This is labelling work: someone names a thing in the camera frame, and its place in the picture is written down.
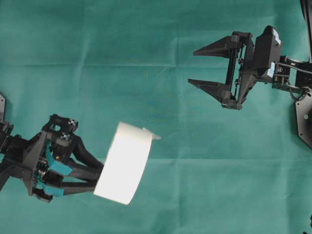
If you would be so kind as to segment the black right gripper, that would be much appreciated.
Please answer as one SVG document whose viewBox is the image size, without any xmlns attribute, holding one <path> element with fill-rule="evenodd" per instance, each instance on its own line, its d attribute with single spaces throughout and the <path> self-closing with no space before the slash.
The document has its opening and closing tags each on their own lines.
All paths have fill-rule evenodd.
<svg viewBox="0 0 312 234">
<path fill-rule="evenodd" d="M 240 68 L 238 79 L 235 81 L 239 88 L 238 94 L 232 95 L 230 85 L 224 83 L 196 79 L 188 79 L 188 82 L 211 95 L 221 103 L 223 108 L 241 109 L 248 92 L 257 82 L 270 83 L 273 79 L 273 77 L 259 76 L 256 69 L 252 68 L 255 49 L 252 37 L 251 33 L 234 31 L 232 35 L 223 37 L 193 52 L 194 56 L 230 57 L 228 69 L 230 73 L 227 78 L 233 77 L 234 65 L 238 60 Z"/>
</svg>

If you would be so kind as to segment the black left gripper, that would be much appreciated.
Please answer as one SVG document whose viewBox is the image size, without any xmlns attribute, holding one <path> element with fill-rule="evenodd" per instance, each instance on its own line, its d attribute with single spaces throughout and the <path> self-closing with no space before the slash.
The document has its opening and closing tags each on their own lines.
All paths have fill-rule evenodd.
<svg viewBox="0 0 312 234">
<path fill-rule="evenodd" d="M 35 160 L 30 194 L 37 199 L 51 202 L 55 196 L 94 192 L 104 165 L 85 148 L 81 137 L 74 134 L 77 128 L 77 121 L 54 114 L 32 138 L 34 144 L 27 150 Z M 71 155 L 97 170 L 78 169 Z M 64 182 L 65 177 L 83 182 Z"/>
</svg>

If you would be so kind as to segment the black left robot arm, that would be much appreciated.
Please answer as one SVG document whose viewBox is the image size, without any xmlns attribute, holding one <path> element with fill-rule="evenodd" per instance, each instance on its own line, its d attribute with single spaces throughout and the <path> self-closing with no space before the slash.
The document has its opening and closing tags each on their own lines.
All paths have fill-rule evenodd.
<svg viewBox="0 0 312 234">
<path fill-rule="evenodd" d="M 75 135 L 78 122 L 53 114 L 31 139 L 12 136 L 13 125 L 0 123 L 0 186 L 20 179 L 30 196 L 51 202 L 56 196 L 93 192 L 103 163 Z"/>
</svg>

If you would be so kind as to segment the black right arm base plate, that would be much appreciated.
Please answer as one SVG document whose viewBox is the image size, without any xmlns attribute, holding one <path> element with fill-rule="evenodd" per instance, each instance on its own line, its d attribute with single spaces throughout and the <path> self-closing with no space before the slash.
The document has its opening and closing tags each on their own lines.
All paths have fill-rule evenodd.
<svg viewBox="0 0 312 234">
<path fill-rule="evenodd" d="M 312 97 L 306 95 L 295 103 L 297 134 L 310 148 L 312 147 Z"/>
</svg>

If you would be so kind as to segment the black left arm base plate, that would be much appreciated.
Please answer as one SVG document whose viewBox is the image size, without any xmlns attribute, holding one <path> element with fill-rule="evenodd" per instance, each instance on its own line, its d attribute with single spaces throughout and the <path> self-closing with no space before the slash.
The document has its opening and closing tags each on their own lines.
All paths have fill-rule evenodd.
<svg viewBox="0 0 312 234">
<path fill-rule="evenodd" d="M 4 121 L 5 116 L 5 97 L 0 94 L 0 121 Z"/>
</svg>

